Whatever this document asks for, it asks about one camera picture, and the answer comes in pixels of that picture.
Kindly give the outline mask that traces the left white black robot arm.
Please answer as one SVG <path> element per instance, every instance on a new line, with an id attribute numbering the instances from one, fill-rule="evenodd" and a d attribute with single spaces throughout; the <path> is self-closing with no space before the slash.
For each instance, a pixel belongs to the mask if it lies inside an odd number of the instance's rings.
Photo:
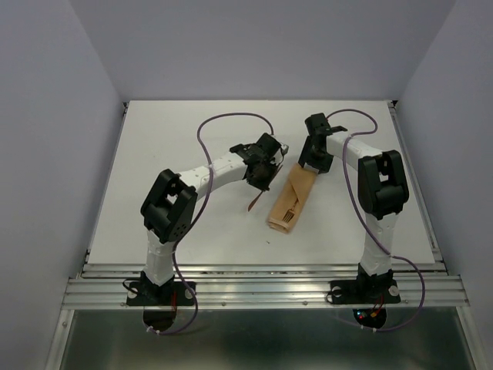
<path id="1" fill-rule="evenodd" d="M 214 190 L 241 180 L 262 193 L 268 191 L 288 151 L 288 145 L 264 133 L 255 143 L 235 145 L 205 166 L 182 173 L 162 171 L 140 209 L 147 230 L 147 257 L 130 291 L 150 304 L 170 304 L 178 291 L 173 266 L 176 245 L 192 228 L 198 200 L 208 200 Z"/>

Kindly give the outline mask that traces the peach satin napkin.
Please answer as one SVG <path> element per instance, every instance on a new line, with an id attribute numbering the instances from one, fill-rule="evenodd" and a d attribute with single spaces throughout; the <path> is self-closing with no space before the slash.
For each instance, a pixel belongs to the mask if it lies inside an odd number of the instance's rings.
<path id="1" fill-rule="evenodd" d="M 291 167 L 286 183 L 267 218 L 270 228 L 285 234 L 293 230 L 310 196 L 316 177 L 317 174 L 314 171 L 305 170 L 298 163 Z M 293 206 L 295 200 L 298 200 L 296 214 L 292 221 L 286 224 L 282 221 L 283 216 Z"/>

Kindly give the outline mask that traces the copper fork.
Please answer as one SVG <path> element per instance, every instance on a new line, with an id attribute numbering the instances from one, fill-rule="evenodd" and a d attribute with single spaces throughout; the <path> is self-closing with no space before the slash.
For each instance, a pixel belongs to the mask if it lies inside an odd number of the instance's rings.
<path id="1" fill-rule="evenodd" d="M 286 211 L 286 213 L 284 214 L 283 219 L 282 219 L 282 221 L 284 223 L 288 224 L 289 222 L 292 221 L 292 219 L 294 218 L 294 216 L 296 214 L 297 205 L 298 205 L 298 200 L 295 200 L 293 203 L 293 206 Z"/>

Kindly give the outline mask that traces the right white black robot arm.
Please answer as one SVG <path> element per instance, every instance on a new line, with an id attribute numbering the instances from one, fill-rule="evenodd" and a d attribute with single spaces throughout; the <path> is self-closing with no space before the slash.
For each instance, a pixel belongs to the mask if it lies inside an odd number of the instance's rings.
<path id="1" fill-rule="evenodd" d="M 317 174 L 328 173 L 334 158 L 343 171 L 354 169 L 357 189 L 350 200 L 366 235 L 364 252 L 353 280 L 332 280 L 327 301 L 335 305 L 397 304 L 401 298 L 391 266 L 397 216 L 409 200 L 401 154 L 363 143 L 342 126 L 331 126 L 323 113 L 305 120 L 307 138 L 298 163 Z"/>

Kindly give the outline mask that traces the copper knife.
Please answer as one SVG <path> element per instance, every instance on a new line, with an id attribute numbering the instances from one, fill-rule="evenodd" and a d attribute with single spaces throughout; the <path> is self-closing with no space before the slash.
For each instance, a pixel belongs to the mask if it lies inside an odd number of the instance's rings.
<path id="1" fill-rule="evenodd" d="M 259 192 L 259 194 L 257 196 L 255 196 L 253 198 L 253 200 L 250 202 L 250 204 L 247 207 L 247 212 L 250 212 L 253 209 L 253 207 L 256 205 L 257 201 L 260 199 L 260 197 L 263 195 L 263 193 L 264 192 L 261 191 L 261 192 Z"/>

